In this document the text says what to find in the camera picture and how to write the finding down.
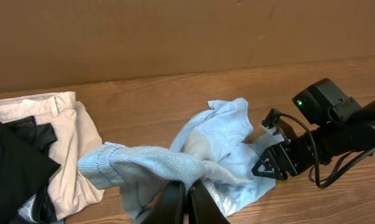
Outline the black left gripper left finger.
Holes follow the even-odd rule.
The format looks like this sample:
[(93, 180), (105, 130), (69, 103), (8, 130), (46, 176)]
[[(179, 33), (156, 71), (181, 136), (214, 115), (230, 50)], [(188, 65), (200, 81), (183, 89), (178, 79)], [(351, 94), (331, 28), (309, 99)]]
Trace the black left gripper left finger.
[(185, 185), (168, 183), (161, 198), (141, 224), (182, 224), (184, 215)]

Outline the light blue t-shirt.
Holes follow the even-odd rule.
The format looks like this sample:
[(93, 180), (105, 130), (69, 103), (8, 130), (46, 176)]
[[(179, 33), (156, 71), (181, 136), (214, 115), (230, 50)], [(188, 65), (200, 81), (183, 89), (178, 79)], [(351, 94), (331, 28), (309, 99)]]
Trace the light blue t-shirt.
[(252, 168), (265, 148), (283, 140), (273, 129), (253, 143), (254, 129), (243, 98), (213, 100), (177, 134), (169, 148), (127, 147), (107, 142), (78, 161), (78, 168), (97, 189), (119, 187), (123, 208), (137, 223), (169, 182), (189, 189), (200, 180), (224, 216), (255, 202), (275, 186), (256, 177)]

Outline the beige folded trousers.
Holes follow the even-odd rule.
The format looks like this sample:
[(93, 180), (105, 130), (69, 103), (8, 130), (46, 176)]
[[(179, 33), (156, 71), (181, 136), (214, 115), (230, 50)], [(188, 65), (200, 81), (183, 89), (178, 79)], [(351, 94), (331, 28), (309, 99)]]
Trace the beige folded trousers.
[(50, 123), (57, 136), (49, 149), (49, 157), (60, 164), (49, 183), (57, 219), (100, 202), (104, 190), (98, 190), (83, 177), (77, 164), (83, 155), (103, 142), (84, 105), (76, 100), (76, 93), (45, 93), (0, 100), (1, 122), (28, 116), (34, 116), (37, 124)]

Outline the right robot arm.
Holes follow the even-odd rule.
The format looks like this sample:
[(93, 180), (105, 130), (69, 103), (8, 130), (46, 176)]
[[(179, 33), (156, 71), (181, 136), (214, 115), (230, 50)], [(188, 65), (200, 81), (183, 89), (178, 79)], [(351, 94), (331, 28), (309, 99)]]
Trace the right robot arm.
[(261, 124), (281, 140), (267, 146), (251, 172), (255, 176), (286, 180), (304, 171), (324, 189), (355, 164), (375, 153), (375, 100), (362, 107), (332, 80), (324, 78), (292, 99), (314, 130), (293, 116), (303, 127), (296, 135), (284, 121), (285, 113), (273, 108)]

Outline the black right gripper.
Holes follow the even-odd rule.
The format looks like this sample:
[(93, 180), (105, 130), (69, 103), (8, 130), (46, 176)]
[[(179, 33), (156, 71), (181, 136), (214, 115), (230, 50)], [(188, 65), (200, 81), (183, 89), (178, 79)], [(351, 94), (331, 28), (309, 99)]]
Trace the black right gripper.
[(289, 176), (300, 175), (314, 163), (312, 143), (301, 136), (266, 148), (251, 171), (255, 176), (287, 180)]

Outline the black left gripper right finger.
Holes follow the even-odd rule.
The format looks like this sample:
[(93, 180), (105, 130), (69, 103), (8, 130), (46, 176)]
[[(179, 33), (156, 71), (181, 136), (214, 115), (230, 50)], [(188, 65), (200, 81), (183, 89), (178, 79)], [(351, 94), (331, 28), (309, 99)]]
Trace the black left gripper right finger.
[(229, 224), (202, 180), (196, 181), (187, 196), (189, 224)]

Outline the black folded garment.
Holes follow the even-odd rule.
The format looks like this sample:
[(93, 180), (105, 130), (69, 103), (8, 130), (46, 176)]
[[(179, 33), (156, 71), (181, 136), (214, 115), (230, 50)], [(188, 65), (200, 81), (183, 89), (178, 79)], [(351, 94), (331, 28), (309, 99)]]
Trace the black folded garment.
[(60, 164), (49, 158), (57, 141), (51, 124), (33, 116), (0, 122), (0, 223), (9, 223), (33, 195), (49, 194), (51, 176)]

